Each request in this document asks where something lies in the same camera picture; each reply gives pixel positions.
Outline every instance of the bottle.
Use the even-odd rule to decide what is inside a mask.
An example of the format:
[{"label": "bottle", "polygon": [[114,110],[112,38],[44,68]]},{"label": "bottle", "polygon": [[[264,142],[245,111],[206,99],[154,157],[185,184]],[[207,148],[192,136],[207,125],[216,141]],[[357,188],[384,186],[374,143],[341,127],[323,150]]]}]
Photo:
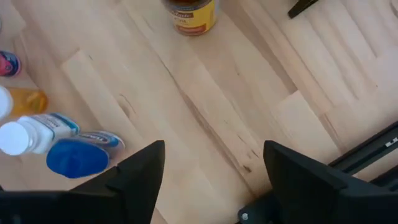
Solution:
[{"label": "bottle", "polygon": [[41,114],[47,109],[47,103],[48,99],[41,90],[0,86],[0,120],[8,115]]},{"label": "bottle", "polygon": [[0,77],[13,77],[21,68],[21,61],[16,55],[0,50]]},{"label": "bottle", "polygon": [[220,0],[162,0],[174,27],[183,35],[200,35],[217,20]]},{"label": "bottle", "polygon": [[0,149],[10,156],[43,154],[53,143],[79,130],[74,121],[57,113],[22,116],[0,127]]},{"label": "bottle", "polygon": [[124,148],[123,141],[113,133],[80,133],[55,143],[47,154],[47,166],[68,178],[86,177],[104,171]]}]

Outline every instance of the black plastic part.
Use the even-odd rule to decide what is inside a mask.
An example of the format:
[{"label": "black plastic part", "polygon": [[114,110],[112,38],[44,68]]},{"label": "black plastic part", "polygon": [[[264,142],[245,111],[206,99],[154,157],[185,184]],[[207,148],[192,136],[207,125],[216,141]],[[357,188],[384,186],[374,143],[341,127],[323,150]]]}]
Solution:
[{"label": "black plastic part", "polygon": [[[395,150],[398,147],[396,137],[398,137],[398,122],[337,158],[329,166],[347,174],[354,174]],[[387,187],[390,191],[397,191],[398,166],[372,180],[371,183],[379,187]],[[248,219],[242,218],[244,213],[248,215]],[[271,191],[242,208],[238,212],[238,218],[242,224],[271,224],[275,223],[275,220],[280,222],[282,218],[275,219],[275,217],[281,217],[282,213],[280,205]]]},{"label": "black plastic part", "polygon": [[296,3],[296,5],[289,11],[289,17],[293,19],[317,1],[318,0],[299,0],[298,3]]},{"label": "black plastic part", "polygon": [[164,161],[156,141],[70,191],[0,192],[0,223],[149,224]]}]

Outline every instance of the blue lid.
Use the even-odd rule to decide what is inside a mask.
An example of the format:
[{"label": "blue lid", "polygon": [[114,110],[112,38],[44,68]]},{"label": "blue lid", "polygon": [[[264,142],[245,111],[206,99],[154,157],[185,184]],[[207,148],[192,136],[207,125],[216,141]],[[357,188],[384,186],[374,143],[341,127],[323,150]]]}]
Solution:
[{"label": "blue lid", "polygon": [[47,154],[47,166],[68,178],[86,177],[104,171],[109,154],[102,148],[76,139],[61,139]]}]

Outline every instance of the butcher block countertop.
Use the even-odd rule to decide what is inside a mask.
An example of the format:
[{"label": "butcher block countertop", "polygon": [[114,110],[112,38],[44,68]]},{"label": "butcher block countertop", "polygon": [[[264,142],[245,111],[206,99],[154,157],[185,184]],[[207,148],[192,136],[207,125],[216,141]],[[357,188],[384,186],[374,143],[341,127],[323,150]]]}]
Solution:
[{"label": "butcher block countertop", "polygon": [[[23,72],[0,84],[37,85],[49,111],[117,133],[118,160],[164,139],[153,223],[232,224],[271,189],[266,139],[328,163],[398,120],[398,0],[319,0],[289,19],[294,3],[224,0],[212,30],[186,37],[160,0],[1,0],[0,49]],[[43,155],[2,154],[0,168],[7,190],[88,180],[51,172]]]}]

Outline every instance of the wooden surface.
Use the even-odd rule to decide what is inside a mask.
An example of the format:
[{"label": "wooden surface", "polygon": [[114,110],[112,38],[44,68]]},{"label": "wooden surface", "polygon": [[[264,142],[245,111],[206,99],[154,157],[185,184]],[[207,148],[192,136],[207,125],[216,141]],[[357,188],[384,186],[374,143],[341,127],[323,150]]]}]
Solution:
[{"label": "wooden surface", "polygon": [[[320,0],[294,20],[291,0],[224,0],[209,33],[176,33],[160,0],[1,0],[0,48],[49,111],[105,129],[127,157],[167,146],[153,223],[234,223],[270,189],[262,144],[322,162],[398,118],[398,1]],[[396,165],[393,153],[356,176]],[[5,189],[70,189],[44,156],[0,156]]]}]

